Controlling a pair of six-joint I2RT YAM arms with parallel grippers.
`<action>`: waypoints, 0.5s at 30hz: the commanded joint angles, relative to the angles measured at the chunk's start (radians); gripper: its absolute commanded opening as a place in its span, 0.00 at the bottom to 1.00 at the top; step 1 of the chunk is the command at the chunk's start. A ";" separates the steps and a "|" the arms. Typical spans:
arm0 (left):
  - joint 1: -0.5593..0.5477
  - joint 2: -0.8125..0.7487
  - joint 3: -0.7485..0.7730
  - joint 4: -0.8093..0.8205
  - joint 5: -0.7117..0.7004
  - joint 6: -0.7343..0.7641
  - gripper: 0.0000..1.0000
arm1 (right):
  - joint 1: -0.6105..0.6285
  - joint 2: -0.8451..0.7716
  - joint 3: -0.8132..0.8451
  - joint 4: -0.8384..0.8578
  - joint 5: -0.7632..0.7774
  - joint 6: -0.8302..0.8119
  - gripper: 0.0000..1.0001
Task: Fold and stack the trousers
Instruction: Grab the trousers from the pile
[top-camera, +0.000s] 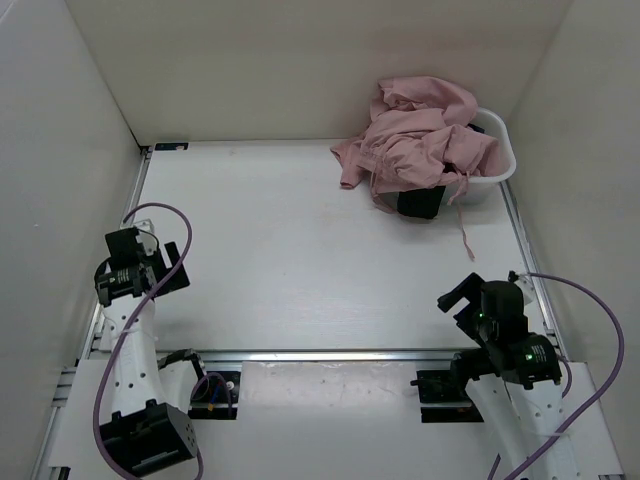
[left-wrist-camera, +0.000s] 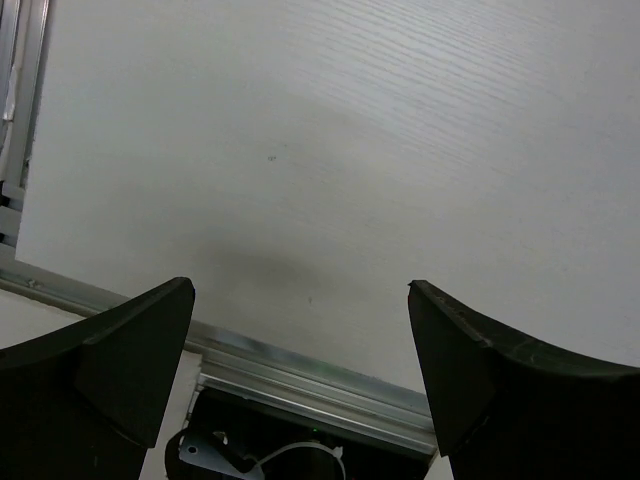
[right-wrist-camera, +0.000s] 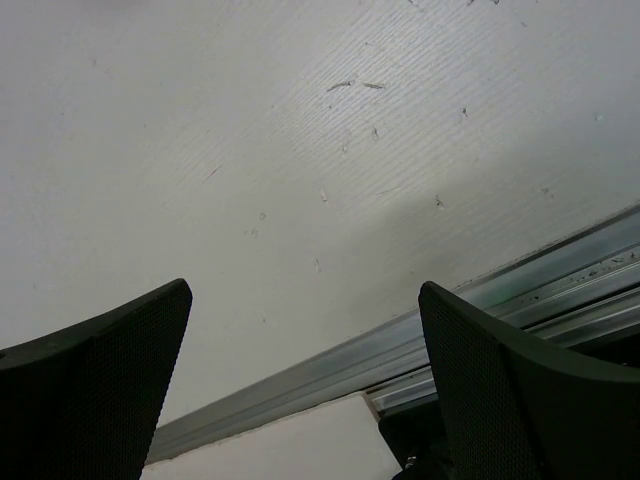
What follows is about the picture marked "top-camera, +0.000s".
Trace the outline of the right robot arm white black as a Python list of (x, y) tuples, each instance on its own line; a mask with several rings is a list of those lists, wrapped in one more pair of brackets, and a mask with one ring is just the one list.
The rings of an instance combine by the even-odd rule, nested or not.
[(561, 362), (551, 341), (529, 328), (519, 285), (469, 274), (437, 300), (476, 348), (456, 353), (448, 370), (419, 370), (411, 381), (422, 404), (467, 402), (462, 413), (490, 430), (491, 472), (515, 479), (578, 479), (565, 419)]

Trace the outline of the pink trousers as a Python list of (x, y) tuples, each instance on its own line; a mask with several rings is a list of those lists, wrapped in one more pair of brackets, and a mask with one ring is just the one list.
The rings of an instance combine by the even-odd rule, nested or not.
[(400, 192), (457, 183), (455, 200), (497, 161), (497, 140), (472, 124), (477, 110), (476, 97), (448, 80), (380, 80), (367, 128), (330, 149), (342, 169), (341, 188), (367, 180), (375, 206), (397, 215)]

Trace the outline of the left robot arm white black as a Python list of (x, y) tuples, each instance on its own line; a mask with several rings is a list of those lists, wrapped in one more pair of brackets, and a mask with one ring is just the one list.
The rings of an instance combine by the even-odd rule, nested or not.
[(179, 259), (176, 244), (160, 243), (148, 219), (105, 240), (109, 256), (94, 285), (114, 362), (103, 390), (108, 409), (99, 434), (119, 471), (141, 479), (196, 457), (190, 402), (206, 395), (210, 377), (192, 349), (156, 354), (150, 292), (156, 284), (161, 295), (190, 284), (183, 267), (170, 272)]

